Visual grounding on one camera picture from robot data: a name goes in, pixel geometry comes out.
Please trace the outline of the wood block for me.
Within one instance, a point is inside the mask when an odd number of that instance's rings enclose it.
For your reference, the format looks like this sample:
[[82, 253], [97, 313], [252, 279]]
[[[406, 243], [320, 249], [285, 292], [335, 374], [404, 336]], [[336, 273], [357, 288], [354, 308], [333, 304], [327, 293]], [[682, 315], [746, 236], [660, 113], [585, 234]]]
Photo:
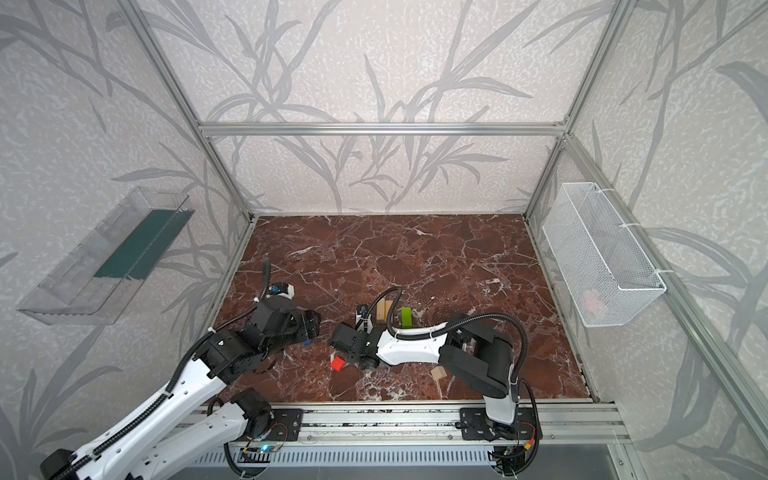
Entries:
[[377, 302], [375, 322], [377, 324], [385, 324], [389, 313], [392, 309], [394, 301], [390, 299], [382, 299]]

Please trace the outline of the pink object in basket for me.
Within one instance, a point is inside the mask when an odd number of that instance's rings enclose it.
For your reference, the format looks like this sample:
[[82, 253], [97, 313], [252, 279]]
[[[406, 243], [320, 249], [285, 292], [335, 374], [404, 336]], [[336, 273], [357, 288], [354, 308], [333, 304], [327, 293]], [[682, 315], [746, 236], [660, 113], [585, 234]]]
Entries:
[[604, 316], [607, 312], [607, 305], [597, 290], [590, 289], [584, 291], [582, 294], [582, 303], [591, 315]]

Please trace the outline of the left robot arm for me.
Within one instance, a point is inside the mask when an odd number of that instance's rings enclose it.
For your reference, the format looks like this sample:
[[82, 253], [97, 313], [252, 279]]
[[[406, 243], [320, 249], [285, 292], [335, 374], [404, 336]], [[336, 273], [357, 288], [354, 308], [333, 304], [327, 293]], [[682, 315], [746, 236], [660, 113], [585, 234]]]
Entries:
[[257, 392], [237, 394], [212, 416], [182, 432], [175, 427], [204, 401], [272, 355], [319, 334], [319, 313], [299, 307], [292, 288], [269, 288], [240, 317], [238, 329], [206, 333], [183, 356], [170, 380], [156, 394], [76, 450], [59, 449], [45, 458], [46, 479], [166, 479], [197, 456], [266, 428], [269, 403]]

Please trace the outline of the red block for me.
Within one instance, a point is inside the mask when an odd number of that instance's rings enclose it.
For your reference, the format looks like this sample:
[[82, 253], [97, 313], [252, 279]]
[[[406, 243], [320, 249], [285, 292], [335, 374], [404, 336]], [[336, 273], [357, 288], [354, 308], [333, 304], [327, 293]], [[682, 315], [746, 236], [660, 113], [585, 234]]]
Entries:
[[345, 366], [347, 362], [345, 359], [341, 357], [335, 357], [331, 362], [331, 368], [334, 371], [340, 372]]

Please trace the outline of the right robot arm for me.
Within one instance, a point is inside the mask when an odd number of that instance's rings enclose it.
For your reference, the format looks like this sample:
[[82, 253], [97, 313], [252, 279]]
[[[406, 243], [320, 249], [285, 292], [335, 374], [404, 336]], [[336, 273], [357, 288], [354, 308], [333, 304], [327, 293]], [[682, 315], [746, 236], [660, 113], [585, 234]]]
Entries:
[[482, 395], [491, 423], [516, 423], [520, 371], [529, 341], [525, 327], [514, 317], [458, 314], [448, 322], [418, 329], [342, 323], [333, 332], [330, 346], [346, 363], [362, 370], [375, 370], [382, 364], [441, 366]]

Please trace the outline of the aluminium cage frame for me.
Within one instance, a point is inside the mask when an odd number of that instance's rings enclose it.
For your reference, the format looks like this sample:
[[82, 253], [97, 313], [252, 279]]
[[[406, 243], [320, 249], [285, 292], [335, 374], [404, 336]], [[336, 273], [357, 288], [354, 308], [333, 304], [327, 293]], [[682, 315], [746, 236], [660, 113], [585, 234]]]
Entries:
[[595, 90], [611, 54], [619, 43], [636, 9], [634, 1], [610, 2], [608, 21], [598, 41], [587, 71], [577, 89], [572, 105], [565, 118], [559, 122], [231, 122], [204, 123], [192, 110], [191, 101], [183, 91], [170, 61], [166, 58], [159, 41], [154, 35], [148, 18], [136, 1], [120, 1], [117, 4], [124, 25], [134, 34], [141, 50], [147, 55], [155, 73], [170, 94], [174, 105], [191, 130], [194, 142], [203, 150], [206, 159], [234, 194], [236, 200], [244, 199], [234, 183], [233, 175], [227, 171], [223, 161], [215, 153], [212, 136], [549, 136], [556, 140], [555, 150], [548, 157], [541, 178], [538, 180], [531, 201], [537, 203], [546, 183], [551, 178], [562, 152], [568, 152], [582, 174], [596, 182], [607, 194], [609, 203], [616, 208], [619, 216], [632, 229], [635, 238], [656, 267], [666, 284], [664, 300], [668, 308], [687, 335], [703, 363], [716, 379], [721, 391], [727, 396], [737, 415], [744, 422], [761, 446], [767, 445], [767, 399], [757, 384], [744, 369], [737, 356], [726, 345], [715, 327], [686, 288], [671, 263], [653, 243], [648, 232], [637, 225], [635, 215], [612, 190], [611, 183], [589, 160], [583, 143], [575, 134], [575, 127], [583, 114], [588, 99]]

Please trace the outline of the green block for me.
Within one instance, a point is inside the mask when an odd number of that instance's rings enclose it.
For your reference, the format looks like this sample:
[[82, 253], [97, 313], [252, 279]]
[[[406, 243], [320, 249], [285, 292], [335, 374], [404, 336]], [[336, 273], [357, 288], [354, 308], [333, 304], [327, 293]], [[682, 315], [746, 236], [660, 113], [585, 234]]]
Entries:
[[413, 312], [409, 307], [403, 307], [400, 310], [401, 327], [411, 329], [413, 327]]

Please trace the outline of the small wood cube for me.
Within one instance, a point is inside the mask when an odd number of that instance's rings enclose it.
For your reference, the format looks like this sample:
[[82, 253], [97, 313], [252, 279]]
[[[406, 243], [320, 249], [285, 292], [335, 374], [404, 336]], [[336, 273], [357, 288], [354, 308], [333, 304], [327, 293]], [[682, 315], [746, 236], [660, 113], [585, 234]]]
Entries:
[[439, 382], [447, 376], [447, 371], [443, 366], [436, 366], [430, 371], [430, 375], [434, 381]]

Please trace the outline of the clear plastic wall bin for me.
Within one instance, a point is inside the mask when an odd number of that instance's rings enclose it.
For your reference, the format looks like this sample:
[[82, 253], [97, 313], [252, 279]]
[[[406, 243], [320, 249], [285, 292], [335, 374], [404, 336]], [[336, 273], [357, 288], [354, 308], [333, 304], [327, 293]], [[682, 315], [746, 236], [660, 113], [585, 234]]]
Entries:
[[17, 310], [46, 325], [114, 324], [194, 213], [185, 193], [134, 188]]

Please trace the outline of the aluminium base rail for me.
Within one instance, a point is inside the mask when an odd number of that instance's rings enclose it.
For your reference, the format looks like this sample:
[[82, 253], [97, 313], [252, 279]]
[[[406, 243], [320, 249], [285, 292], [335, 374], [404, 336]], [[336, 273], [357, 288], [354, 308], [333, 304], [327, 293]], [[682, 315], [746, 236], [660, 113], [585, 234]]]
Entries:
[[[459, 445], [460, 410], [481, 402], [383, 401], [277, 403], [303, 411], [298, 439], [288, 447]], [[618, 408], [610, 403], [539, 401], [543, 444], [629, 443]]]

